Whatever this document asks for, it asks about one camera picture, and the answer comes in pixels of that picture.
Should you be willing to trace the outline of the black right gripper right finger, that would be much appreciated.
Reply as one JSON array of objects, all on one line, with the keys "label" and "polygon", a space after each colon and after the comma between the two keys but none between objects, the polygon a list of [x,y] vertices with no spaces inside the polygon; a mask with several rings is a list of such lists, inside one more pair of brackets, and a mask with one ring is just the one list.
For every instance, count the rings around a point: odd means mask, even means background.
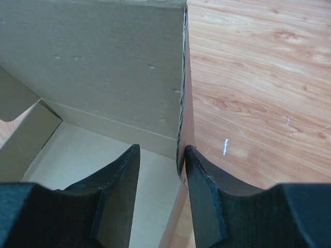
[{"label": "black right gripper right finger", "polygon": [[252,186],[185,149],[197,247],[330,247],[330,184]]}]

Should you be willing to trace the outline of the brown cardboard box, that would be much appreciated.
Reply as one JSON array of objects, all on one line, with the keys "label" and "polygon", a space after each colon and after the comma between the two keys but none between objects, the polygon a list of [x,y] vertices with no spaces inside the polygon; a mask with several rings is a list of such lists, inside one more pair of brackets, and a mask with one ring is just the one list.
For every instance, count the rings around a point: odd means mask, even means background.
[{"label": "brown cardboard box", "polygon": [[186,1],[1,1],[1,184],[64,190],[134,144],[128,247],[169,247],[193,144]]}]

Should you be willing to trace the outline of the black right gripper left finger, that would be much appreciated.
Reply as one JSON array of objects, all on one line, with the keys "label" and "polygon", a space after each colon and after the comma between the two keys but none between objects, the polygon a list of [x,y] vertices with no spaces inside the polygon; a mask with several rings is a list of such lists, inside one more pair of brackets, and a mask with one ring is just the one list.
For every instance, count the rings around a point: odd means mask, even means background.
[{"label": "black right gripper left finger", "polygon": [[1,184],[1,247],[128,247],[140,146],[64,190]]}]

